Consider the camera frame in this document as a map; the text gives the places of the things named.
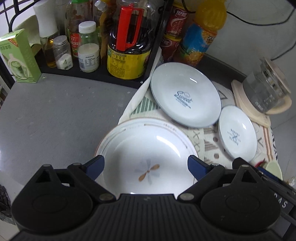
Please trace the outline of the white plate flower pattern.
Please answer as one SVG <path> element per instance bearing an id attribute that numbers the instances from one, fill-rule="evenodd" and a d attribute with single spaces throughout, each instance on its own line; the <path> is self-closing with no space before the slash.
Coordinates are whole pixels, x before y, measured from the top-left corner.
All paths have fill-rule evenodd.
<path id="1" fill-rule="evenodd" d="M 173 194 L 197 182 L 188 157 L 197 155 L 189 137 L 175 125 L 155 118 L 135 118 L 112 129 L 97 155 L 104 170 L 96 178 L 103 188 L 121 194 Z"/>

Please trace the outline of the glass electric kettle cream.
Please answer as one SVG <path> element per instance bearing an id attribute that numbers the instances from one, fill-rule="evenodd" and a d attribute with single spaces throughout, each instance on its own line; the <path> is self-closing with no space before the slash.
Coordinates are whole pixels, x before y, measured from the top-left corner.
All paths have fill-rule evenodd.
<path id="1" fill-rule="evenodd" d="M 242 83 L 251 105 L 260 113 L 273 115 L 288 110 L 292 105 L 291 90 L 284 73 L 270 59 L 260 59 L 260 66 Z"/>

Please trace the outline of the green label sauce bottle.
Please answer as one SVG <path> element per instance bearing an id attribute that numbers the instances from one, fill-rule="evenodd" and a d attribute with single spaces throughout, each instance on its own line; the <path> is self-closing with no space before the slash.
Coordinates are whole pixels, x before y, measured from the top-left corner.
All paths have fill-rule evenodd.
<path id="1" fill-rule="evenodd" d="M 66 33 L 70 42 L 73 57 L 78 57 L 79 24 L 92 20 L 92 1 L 72 0 L 66 8 Z"/>

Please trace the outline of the small white plate blue print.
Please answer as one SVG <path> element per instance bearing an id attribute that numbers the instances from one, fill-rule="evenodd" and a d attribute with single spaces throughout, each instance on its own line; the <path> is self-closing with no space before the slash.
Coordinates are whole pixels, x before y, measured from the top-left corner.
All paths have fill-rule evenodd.
<path id="1" fill-rule="evenodd" d="M 238 107 L 227 105 L 222 108 L 218 120 L 219 137 L 231 158 L 242 158 L 250 162 L 257 150 L 257 138 L 249 117 Z"/>

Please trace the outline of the lower red drink can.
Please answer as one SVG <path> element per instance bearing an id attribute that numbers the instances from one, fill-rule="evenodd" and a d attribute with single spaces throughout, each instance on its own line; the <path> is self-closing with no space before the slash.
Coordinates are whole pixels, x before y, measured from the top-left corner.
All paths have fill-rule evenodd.
<path id="1" fill-rule="evenodd" d="M 163 35 L 160 48 L 162 50 L 162 56 L 165 63 L 172 60 L 173 55 L 175 54 L 175 51 L 181 42 L 181 39 L 181 37 L 175 37 L 169 34 Z"/>

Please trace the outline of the cream kettle base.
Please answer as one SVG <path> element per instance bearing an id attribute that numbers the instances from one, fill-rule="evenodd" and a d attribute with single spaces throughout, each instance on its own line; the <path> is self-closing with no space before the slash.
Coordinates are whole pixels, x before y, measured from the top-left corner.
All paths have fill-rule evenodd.
<path id="1" fill-rule="evenodd" d="M 251 121 L 269 128 L 271 127 L 270 115 L 283 113 L 288 110 L 292 105 L 292 99 L 286 95 L 283 100 L 284 103 L 270 109 L 267 113 L 260 113 L 249 101 L 244 90 L 243 84 L 237 80 L 231 82 L 232 91 L 235 98 L 236 105 L 243 110 L 243 112 L 250 118 Z"/>

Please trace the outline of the white plate Sweet print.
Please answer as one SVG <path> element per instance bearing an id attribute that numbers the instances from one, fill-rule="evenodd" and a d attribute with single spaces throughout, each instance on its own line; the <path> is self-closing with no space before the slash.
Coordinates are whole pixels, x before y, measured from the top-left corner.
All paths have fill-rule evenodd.
<path id="1" fill-rule="evenodd" d="M 220 116 L 222 104 L 214 84 L 189 65 L 171 62 L 158 66 L 150 85 L 159 107 L 181 125 L 205 128 Z"/>

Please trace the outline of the upper red drink can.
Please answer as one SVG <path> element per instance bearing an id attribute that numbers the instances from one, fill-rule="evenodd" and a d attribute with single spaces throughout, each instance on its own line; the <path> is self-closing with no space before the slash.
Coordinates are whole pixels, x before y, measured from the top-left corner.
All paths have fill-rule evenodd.
<path id="1" fill-rule="evenodd" d="M 172 5 L 169 20 L 166 25 L 166 34 L 174 37 L 180 37 L 188 16 L 189 12 L 185 10 L 183 5 L 175 1 Z"/>

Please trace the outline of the white lid spice jar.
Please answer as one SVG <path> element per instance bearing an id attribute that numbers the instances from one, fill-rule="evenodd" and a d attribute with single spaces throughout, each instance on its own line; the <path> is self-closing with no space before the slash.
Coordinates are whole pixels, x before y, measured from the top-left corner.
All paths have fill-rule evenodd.
<path id="1" fill-rule="evenodd" d="M 99 67 L 99 41 L 94 21 L 79 24 L 78 60 L 81 71 L 90 73 Z"/>

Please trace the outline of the silver lid salt shaker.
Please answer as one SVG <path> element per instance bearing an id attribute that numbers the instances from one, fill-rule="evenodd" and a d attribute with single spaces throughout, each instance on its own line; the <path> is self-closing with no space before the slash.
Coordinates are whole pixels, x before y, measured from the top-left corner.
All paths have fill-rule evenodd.
<path id="1" fill-rule="evenodd" d="M 73 67 L 70 43 L 65 35 L 53 39 L 53 53 L 58 69 L 69 70 Z"/>

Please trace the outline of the orange juice bottle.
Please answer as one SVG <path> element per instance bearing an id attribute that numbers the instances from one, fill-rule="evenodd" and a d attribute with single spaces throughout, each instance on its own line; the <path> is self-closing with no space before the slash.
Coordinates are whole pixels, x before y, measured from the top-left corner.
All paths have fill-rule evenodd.
<path id="1" fill-rule="evenodd" d="M 225 1 L 199 1 L 191 25 L 178 46 L 173 60 L 196 67 L 213 43 L 227 18 Z"/>

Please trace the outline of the green cardboard box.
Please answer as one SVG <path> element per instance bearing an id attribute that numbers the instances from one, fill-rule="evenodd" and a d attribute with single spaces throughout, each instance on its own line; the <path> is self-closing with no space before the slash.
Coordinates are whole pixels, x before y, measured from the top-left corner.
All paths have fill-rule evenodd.
<path id="1" fill-rule="evenodd" d="M 41 71 L 25 29 L 19 29 L 1 37 L 1 54 L 17 82 L 38 82 Z"/>

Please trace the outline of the white cap oil dispenser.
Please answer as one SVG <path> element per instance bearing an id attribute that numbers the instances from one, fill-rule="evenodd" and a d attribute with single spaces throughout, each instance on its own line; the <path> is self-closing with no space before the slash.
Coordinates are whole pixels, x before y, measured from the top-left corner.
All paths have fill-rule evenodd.
<path id="1" fill-rule="evenodd" d="M 38 21 L 40 42 L 49 68 L 56 67 L 53 53 L 53 39 L 58 36 L 59 31 L 55 19 L 55 1 L 42 0 L 33 6 Z"/>

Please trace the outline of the red drink can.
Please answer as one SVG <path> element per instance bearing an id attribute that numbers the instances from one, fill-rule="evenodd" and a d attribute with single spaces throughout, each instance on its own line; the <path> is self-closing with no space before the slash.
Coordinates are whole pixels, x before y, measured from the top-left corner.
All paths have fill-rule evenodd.
<path id="1" fill-rule="evenodd" d="M 162 50 L 162 56 L 165 63 L 172 60 L 173 55 L 175 54 L 175 51 L 181 42 L 181 39 L 181 37 L 175 37 L 169 34 L 163 35 L 160 48 Z"/>
<path id="2" fill-rule="evenodd" d="M 189 12 L 185 10 L 183 5 L 175 1 L 172 5 L 169 20 L 166 25 L 166 34 L 174 37 L 180 37 L 188 16 Z"/>

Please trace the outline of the pale green bowl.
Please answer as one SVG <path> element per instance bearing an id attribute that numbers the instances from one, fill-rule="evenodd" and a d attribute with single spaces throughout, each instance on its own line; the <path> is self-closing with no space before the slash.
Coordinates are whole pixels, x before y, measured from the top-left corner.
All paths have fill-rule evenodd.
<path id="1" fill-rule="evenodd" d="M 263 168 L 280 180 L 283 180 L 282 171 L 277 161 L 270 161 L 263 165 Z"/>

